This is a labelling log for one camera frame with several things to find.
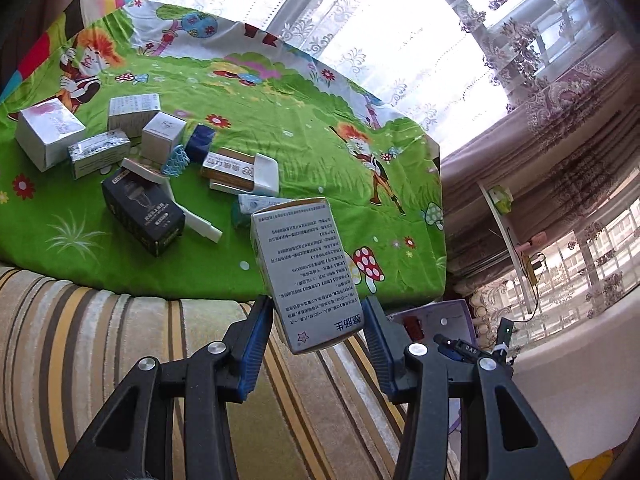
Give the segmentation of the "white orange text box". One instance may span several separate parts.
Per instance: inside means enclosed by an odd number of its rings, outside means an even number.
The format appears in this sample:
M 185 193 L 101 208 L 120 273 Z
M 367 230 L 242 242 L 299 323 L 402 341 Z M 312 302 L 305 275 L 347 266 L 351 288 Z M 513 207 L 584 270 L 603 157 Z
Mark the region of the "white orange text box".
M 327 200 L 290 200 L 254 212 L 250 239 L 292 353 L 332 346 L 363 328 L 360 299 Z

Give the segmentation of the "brown white dental box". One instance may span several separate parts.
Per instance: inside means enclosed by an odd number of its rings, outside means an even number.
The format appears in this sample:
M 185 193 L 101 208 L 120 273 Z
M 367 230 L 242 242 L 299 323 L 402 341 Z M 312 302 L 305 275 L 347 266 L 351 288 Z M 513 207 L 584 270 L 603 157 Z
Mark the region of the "brown white dental box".
M 209 152 L 201 166 L 201 176 L 212 190 L 233 195 L 278 196 L 278 162 L 266 155 L 247 155 L 220 148 Z

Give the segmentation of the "silver patterned medicine box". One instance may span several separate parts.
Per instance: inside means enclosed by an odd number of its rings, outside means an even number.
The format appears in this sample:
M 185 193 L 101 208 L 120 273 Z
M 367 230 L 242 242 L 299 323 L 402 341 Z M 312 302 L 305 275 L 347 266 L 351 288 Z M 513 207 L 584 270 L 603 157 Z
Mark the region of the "silver patterned medicine box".
M 67 153 L 74 179 L 120 162 L 130 148 L 129 136 L 122 129 L 108 130 L 72 144 Z

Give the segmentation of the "red toy car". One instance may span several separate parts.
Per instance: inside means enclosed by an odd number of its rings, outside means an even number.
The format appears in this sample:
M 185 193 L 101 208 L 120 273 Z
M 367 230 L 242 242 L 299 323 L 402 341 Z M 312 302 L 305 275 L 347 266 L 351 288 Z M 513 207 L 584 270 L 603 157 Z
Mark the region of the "red toy car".
M 402 325 L 413 342 L 424 341 L 425 335 L 420 318 L 415 315 L 406 316 L 402 319 Z

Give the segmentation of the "green white medicine box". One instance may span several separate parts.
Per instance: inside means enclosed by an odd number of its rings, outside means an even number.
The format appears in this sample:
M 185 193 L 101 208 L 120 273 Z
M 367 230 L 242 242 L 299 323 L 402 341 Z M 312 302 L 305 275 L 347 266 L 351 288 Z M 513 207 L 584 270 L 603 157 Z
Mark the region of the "green white medicine box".
M 253 194 L 239 194 L 231 208 L 231 222 L 235 229 L 250 226 L 250 216 L 254 212 L 281 204 L 288 203 L 288 198 L 261 196 Z

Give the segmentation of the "purple storage box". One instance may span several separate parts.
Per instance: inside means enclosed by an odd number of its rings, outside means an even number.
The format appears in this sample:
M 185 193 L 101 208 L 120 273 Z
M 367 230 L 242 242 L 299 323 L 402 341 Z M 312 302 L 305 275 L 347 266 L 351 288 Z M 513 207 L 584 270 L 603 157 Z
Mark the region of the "purple storage box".
M 463 339 L 476 346 L 475 330 L 468 304 L 464 299 L 431 302 L 421 307 L 405 309 L 387 315 L 387 318 L 401 326 L 402 319 L 409 315 L 420 318 L 424 331 L 424 341 L 432 342 L 436 334 L 452 339 Z

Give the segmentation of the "yellow cloth on floor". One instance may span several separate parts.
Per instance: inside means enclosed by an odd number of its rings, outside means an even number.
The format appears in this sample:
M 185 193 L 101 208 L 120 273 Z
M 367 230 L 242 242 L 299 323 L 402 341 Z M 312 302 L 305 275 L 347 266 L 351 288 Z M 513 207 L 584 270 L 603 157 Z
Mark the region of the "yellow cloth on floor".
M 606 450 L 570 466 L 573 480 L 601 480 L 614 462 L 614 452 Z

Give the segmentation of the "striped beige sofa cushion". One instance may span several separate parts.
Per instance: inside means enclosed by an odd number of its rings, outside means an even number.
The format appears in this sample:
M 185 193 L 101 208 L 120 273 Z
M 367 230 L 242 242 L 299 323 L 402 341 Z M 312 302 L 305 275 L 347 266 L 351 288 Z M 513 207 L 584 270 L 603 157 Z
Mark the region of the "striped beige sofa cushion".
M 220 341 L 250 314 L 235 301 L 116 294 L 29 270 L 1 269 L 1 474 L 53 479 L 102 414 L 103 440 L 123 448 L 144 402 L 165 411 L 146 428 L 165 440 L 167 478 L 186 474 L 181 379 L 171 365 Z M 227 416 L 242 479 L 388 479 L 407 412 L 376 382 L 363 336 L 293 356 L 277 336 L 258 353 L 258 376 Z

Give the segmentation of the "black razor box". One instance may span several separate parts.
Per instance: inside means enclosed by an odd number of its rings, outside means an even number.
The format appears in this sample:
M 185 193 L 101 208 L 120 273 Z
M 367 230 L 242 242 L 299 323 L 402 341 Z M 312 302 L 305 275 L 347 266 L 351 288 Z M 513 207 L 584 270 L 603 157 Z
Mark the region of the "black razor box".
M 119 168 L 101 188 L 107 209 L 152 256 L 166 252 L 182 234 L 186 216 L 157 183 Z

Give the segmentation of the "blue lattice toy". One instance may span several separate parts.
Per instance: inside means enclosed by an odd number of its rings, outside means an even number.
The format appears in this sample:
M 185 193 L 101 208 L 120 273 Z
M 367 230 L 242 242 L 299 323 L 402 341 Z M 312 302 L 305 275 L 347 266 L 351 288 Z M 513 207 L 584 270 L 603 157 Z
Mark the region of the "blue lattice toy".
M 178 144 L 169 154 L 166 162 L 160 167 L 160 173 L 166 177 L 180 177 L 186 167 L 190 165 L 190 158 L 182 144 Z

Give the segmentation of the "green cartoon mushroom cloth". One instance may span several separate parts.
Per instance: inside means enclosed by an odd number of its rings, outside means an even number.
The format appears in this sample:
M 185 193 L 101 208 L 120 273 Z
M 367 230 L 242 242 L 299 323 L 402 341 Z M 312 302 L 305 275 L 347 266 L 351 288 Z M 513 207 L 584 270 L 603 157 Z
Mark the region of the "green cartoon mushroom cloth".
M 280 193 L 331 205 L 356 273 L 384 304 L 442 294 L 446 246 L 438 149 L 413 120 L 333 68 L 252 25 L 145 0 L 73 0 L 30 46 L 1 96 L 1 258 L 20 268 L 131 295 L 249 300 L 265 287 L 232 196 L 190 165 L 179 204 L 221 230 L 186 231 L 150 255 L 104 203 L 102 176 L 68 162 L 40 171 L 15 140 L 17 115 L 58 98 L 89 134 L 120 96 L 155 93 L 186 133 L 211 128 L 213 150 L 266 155 Z

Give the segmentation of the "dark blue small box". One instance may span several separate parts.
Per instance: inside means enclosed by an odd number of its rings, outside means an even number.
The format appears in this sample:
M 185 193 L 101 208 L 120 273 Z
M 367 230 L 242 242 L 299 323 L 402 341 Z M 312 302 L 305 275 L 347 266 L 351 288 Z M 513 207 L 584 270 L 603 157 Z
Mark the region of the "dark blue small box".
M 206 125 L 197 125 L 190 135 L 189 141 L 184 148 L 186 156 L 190 162 L 201 164 L 209 153 L 210 144 L 213 142 L 215 130 Z

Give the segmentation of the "white made-in-china box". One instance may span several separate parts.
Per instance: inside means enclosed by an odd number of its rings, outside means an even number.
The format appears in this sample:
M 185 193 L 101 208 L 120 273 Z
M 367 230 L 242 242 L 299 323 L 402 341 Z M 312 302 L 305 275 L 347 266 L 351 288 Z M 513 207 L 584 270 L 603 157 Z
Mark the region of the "white made-in-china box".
M 163 165 L 180 143 L 186 121 L 158 112 L 142 129 L 141 156 Z

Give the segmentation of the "large silver pink box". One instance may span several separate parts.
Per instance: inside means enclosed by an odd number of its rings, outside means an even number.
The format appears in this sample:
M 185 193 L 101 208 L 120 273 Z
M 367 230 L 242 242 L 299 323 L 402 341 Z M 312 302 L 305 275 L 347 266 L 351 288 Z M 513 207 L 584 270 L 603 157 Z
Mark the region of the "large silver pink box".
M 58 99 L 18 113 L 15 140 L 40 172 L 64 162 L 68 148 L 85 137 L 86 126 Z

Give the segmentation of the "white text medicine box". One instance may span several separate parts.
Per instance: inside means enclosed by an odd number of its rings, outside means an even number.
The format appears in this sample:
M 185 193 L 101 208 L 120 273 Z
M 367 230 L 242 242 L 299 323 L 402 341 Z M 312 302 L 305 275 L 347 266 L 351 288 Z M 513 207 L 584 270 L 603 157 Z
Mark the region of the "white text medicine box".
M 159 111 L 160 96 L 157 93 L 115 96 L 107 107 L 107 129 L 122 130 L 130 139 L 137 139 Z

